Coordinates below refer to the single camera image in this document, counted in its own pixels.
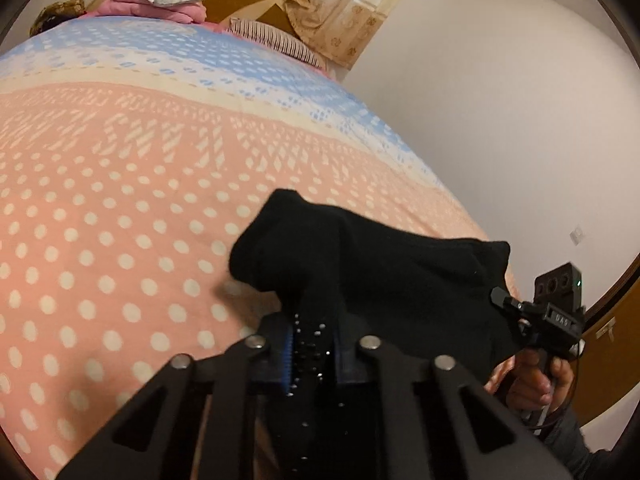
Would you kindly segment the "dark jacket right forearm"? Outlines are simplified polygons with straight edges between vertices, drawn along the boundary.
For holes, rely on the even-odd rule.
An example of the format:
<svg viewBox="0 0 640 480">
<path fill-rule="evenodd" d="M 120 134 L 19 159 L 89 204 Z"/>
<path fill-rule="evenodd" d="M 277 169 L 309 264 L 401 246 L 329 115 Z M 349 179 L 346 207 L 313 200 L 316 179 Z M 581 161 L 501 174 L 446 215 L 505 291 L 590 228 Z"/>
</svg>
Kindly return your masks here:
<svg viewBox="0 0 640 480">
<path fill-rule="evenodd" d="M 639 409 L 612 450 L 591 452 L 571 408 L 541 430 L 539 440 L 574 479 L 631 479 L 639 473 Z"/>
</svg>

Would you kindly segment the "person's right hand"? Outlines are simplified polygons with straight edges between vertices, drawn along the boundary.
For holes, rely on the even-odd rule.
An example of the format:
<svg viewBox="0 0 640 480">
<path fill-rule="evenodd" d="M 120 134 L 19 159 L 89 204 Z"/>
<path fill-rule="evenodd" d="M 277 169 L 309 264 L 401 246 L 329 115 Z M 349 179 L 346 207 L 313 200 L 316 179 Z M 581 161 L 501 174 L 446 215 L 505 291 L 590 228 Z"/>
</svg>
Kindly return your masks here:
<svg viewBox="0 0 640 480">
<path fill-rule="evenodd" d="M 570 363 L 554 358 L 547 374 L 539 368 L 540 357 L 534 350 L 523 350 L 515 357 L 514 382 L 506 394 L 506 406 L 512 411 L 555 412 L 566 400 L 574 382 Z"/>
</svg>

